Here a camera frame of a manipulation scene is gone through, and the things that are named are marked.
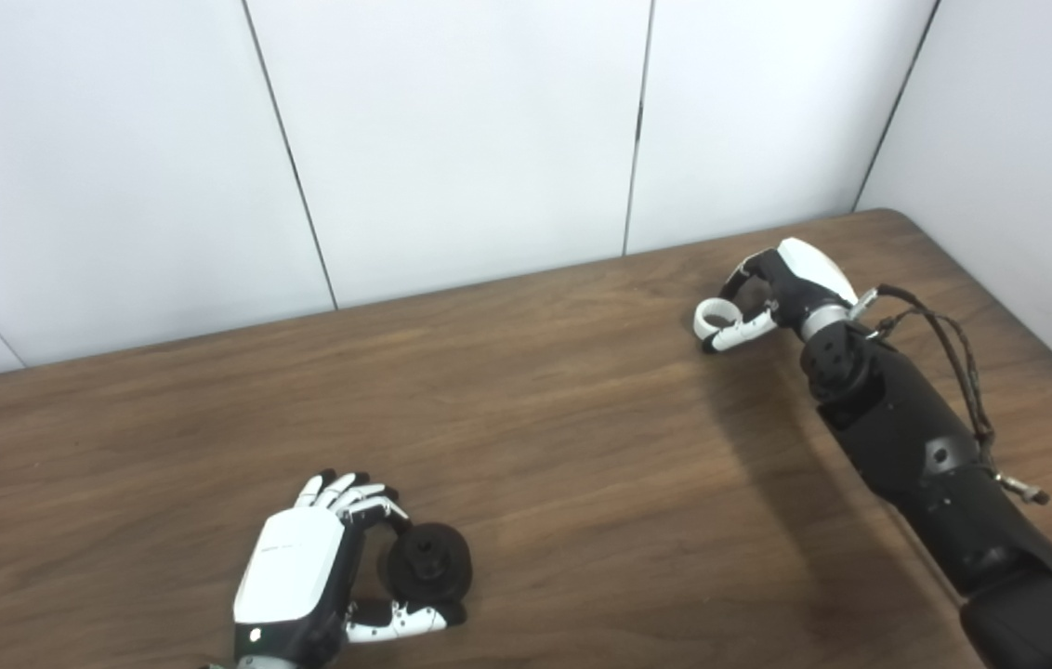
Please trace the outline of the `black and white right hand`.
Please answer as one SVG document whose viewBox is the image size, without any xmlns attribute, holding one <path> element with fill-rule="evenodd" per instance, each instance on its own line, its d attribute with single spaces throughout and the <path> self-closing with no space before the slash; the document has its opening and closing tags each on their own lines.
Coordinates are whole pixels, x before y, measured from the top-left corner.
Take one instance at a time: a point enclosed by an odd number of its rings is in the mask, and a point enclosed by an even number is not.
<svg viewBox="0 0 1052 669">
<path fill-rule="evenodd" d="M 752 281 L 768 286 L 756 308 L 742 308 L 740 293 Z M 852 321 L 858 296 L 831 257 L 797 238 L 748 256 L 713 299 L 693 311 L 692 330 L 704 354 L 722 354 L 777 329 L 808 343 L 832 323 Z"/>
</svg>

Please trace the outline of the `black and white left hand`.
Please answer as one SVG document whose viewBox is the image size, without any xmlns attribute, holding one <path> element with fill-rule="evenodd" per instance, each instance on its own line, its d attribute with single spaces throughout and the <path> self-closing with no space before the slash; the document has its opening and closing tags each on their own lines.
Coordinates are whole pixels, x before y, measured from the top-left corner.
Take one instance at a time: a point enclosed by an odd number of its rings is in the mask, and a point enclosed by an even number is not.
<svg viewBox="0 0 1052 669">
<path fill-rule="evenodd" d="M 381 525 L 394 533 L 381 562 L 388 597 L 355 597 L 366 536 Z M 454 628 L 471 585 L 453 526 L 414 524 L 393 487 L 325 469 L 264 522 L 232 601 L 234 664 L 326 668 L 348 645 Z"/>
</svg>

